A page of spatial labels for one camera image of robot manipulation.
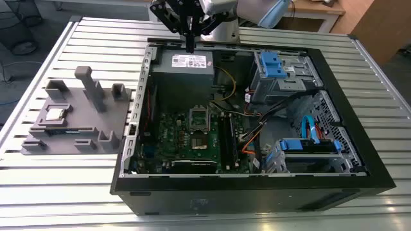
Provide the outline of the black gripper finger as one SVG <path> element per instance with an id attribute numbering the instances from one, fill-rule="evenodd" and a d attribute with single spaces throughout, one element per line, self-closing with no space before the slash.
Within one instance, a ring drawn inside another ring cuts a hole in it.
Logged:
<path id="1" fill-rule="evenodd" d="M 154 0 L 150 10 L 173 33 L 186 38 L 186 51 L 191 53 L 191 30 L 189 27 L 189 4 L 185 0 Z"/>
<path id="2" fill-rule="evenodd" d="M 211 15 L 206 20 L 203 20 L 205 13 L 195 12 L 193 16 L 191 32 L 190 32 L 190 52 L 194 53 L 197 47 L 197 37 L 201 35 L 210 35 L 213 30 L 219 26 L 222 22 L 230 16 L 230 12 L 218 13 Z"/>

